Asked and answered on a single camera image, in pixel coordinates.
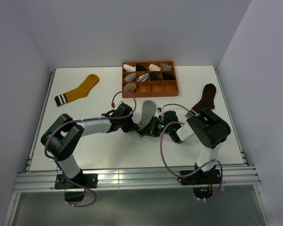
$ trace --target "black bracket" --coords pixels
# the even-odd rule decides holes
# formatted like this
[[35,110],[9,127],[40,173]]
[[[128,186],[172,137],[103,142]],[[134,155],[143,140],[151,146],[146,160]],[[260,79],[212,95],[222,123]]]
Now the black bracket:
[[145,128],[140,129],[137,127],[135,130],[140,137],[159,137],[160,133],[164,130],[164,126],[165,124],[163,122],[161,122],[156,116],[153,116]]
[[[180,175],[187,175],[192,172],[193,170],[182,170],[180,171]],[[199,174],[196,173],[192,176],[180,179],[180,183],[182,185],[208,185],[210,180],[212,184],[219,184],[221,181],[221,176],[218,169],[211,169],[211,172],[207,177],[199,177]]]
[[[98,184],[98,175],[96,173],[86,173],[83,174],[83,182],[82,186],[87,188],[96,188]],[[71,183],[69,183],[63,174],[58,174],[56,177],[55,189],[57,190],[65,190],[65,189],[74,189],[79,188]]]

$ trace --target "striped sock cuff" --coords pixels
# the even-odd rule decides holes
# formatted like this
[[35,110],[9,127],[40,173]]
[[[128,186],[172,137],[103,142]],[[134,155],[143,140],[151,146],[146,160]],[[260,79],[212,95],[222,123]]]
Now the striped sock cuff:
[[140,76],[137,81],[146,81],[147,79],[148,79],[148,73]]
[[55,96],[55,101],[58,107],[68,103],[65,93],[62,95]]

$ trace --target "cable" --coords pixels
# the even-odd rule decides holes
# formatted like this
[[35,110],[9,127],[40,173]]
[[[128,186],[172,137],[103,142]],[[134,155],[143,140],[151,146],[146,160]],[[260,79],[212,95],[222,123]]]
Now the cable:
[[172,124],[181,124],[181,125],[184,125],[184,123],[182,123],[182,122],[172,121],[172,122],[168,123],[168,124],[165,126],[164,130],[163,130],[162,133],[161,133],[160,143],[159,143],[160,155],[161,155],[161,159],[162,159],[162,161],[163,161],[163,163],[164,163],[166,169],[167,169],[172,175],[174,175],[174,176],[176,176],[176,177],[178,177],[178,178],[187,178],[187,177],[192,176],[192,175],[194,175],[195,173],[197,173],[199,170],[201,170],[203,167],[205,167],[205,166],[208,165],[209,163],[215,162],[215,161],[218,162],[218,164],[220,165],[220,174],[221,174],[220,184],[219,184],[219,187],[218,187],[217,191],[214,192],[214,194],[213,194],[210,198],[207,198],[207,199],[206,199],[207,201],[208,201],[208,200],[211,200],[212,198],[214,198],[214,197],[220,192],[220,189],[221,189],[221,186],[222,186],[222,181],[223,181],[223,169],[222,169],[221,162],[220,162],[219,160],[212,159],[212,160],[210,160],[210,161],[204,163],[204,164],[201,165],[200,167],[198,167],[198,168],[197,168],[196,170],[194,170],[193,172],[191,172],[191,173],[189,173],[189,174],[186,174],[186,175],[180,175],[180,174],[177,174],[177,173],[175,173],[174,171],[172,171],[172,170],[170,169],[170,167],[166,164],[166,160],[165,160],[165,158],[164,158],[164,154],[163,154],[163,151],[162,151],[162,141],[163,141],[163,138],[164,138],[164,134],[165,134],[167,128],[168,128],[170,125],[172,125]]
[[96,201],[97,195],[96,195],[96,193],[95,193],[93,190],[91,190],[91,189],[89,189],[89,188],[87,188],[87,187],[85,187],[85,186],[82,186],[82,185],[79,185],[79,184],[73,182],[73,181],[64,173],[64,171],[62,170],[62,168],[61,168],[61,166],[59,165],[58,161],[57,161],[54,157],[48,155],[47,150],[48,150],[49,143],[50,143],[51,139],[55,136],[55,134],[56,134],[57,132],[61,131],[61,129],[62,129],[64,126],[69,125],[69,124],[71,124],[71,123],[74,123],[74,122],[85,122],[85,121],[96,121],[96,120],[119,120],[119,119],[124,119],[124,118],[130,117],[131,115],[133,115],[133,113],[134,113],[135,110],[136,110],[136,105],[137,105],[137,104],[136,104],[136,99],[135,99],[134,96],[133,96],[131,93],[129,93],[129,92],[126,92],[126,91],[119,91],[119,92],[117,92],[117,93],[113,96],[113,98],[112,98],[111,106],[112,106],[113,108],[115,107],[114,99],[115,99],[115,97],[116,97],[119,93],[127,93],[127,94],[129,94],[129,95],[133,98],[133,100],[134,100],[134,109],[131,111],[130,114],[128,114],[128,115],[126,115],[126,116],[121,116],[121,117],[105,117],[105,116],[103,116],[102,118],[97,117],[97,118],[88,118],[88,119],[84,119],[84,120],[72,120],[72,121],[65,122],[64,124],[62,124],[62,125],[60,125],[58,128],[56,128],[55,131],[53,131],[53,133],[50,135],[50,137],[48,138],[48,140],[47,140],[47,142],[46,142],[46,144],[45,144],[45,148],[44,148],[44,154],[45,154],[45,156],[46,156],[47,158],[50,158],[50,159],[53,159],[53,160],[54,160],[54,162],[56,163],[57,167],[63,172],[63,176],[65,177],[65,179],[66,179],[69,183],[71,183],[71,184],[73,184],[73,185],[75,185],[75,186],[77,186],[77,187],[79,187],[79,188],[82,188],[82,189],[84,189],[84,190],[87,190],[87,191],[89,191],[89,192],[91,192],[91,193],[94,194],[94,200],[93,200],[92,202],[90,202],[90,203],[88,203],[88,204],[85,204],[85,205],[77,205],[77,204],[70,204],[70,203],[67,203],[67,204],[70,205],[70,206],[73,206],[73,207],[86,207],[86,206],[90,206],[90,205],[94,204],[94,202]]
[[187,110],[188,112],[190,111],[190,110],[188,110],[186,107],[184,107],[184,106],[182,106],[182,105],[179,105],[179,104],[167,104],[167,105],[164,105],[164,107],[172,106],[172,105],[182,107],[183,109]]

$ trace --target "mustard yellow sock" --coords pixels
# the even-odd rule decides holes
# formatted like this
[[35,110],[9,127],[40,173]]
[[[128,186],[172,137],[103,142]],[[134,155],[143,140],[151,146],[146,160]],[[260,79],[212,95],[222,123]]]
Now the mustard yellow sock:
[[79,87],[67,93],[63,93],[62,95],[55,96],[57,106],[59,107],[63,104],[88,96],[90,90],[99,82],[99,80],[100,79],[95,74],[88,75]]

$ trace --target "white tabletop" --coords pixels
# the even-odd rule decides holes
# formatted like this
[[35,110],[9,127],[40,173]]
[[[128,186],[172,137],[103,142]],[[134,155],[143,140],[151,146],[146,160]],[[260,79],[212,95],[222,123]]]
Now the white tabletop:
[[[214,68],[212,66],[176,66],[175,71],[178,79],[179,96],[137,98],[137,109],[133,115],[133,121],[135,123],[140,121],[144,100],[153,100],[157,107],[176,103],[191,109],[200,100],[203,87],[208,83],[213,83],[216,86],[213,112],[224,119],[232,130],[220,149],[218,159],[222,164],[243,164]],[[92,88],[89,95],[57,107],[54,97],[76,88],[91,73],[98,75],[100,81]],[[98,117],[111,110],[111,99],[116,92],[121,90],[121,78],[121,67],[59,68],[56,70],[33,153],[31,171],[56,169],[55,163],[45,157],[44,146],[40,142],[41,136],[52,123],[63,113],[79,119],[81,117]],[[131,98],[122,99],[120,94],[115,102],[118,103],[121,100],[133,108],[134,102]],[[165,110],[175,110],[179,121],[186,121],[184,109],[170,106]],[[169,166],[191,166],[197,161],[200,146],[201,143],[196,136],[178,145],[173,143],[171,138],[166,135],[163,151]],[[81,138],[74,151],[74,156],[82,169],[164,166],[159,153],[159,138],[140,138],[135,132],[124,133],[121,129],[109,134],[94,134]]]

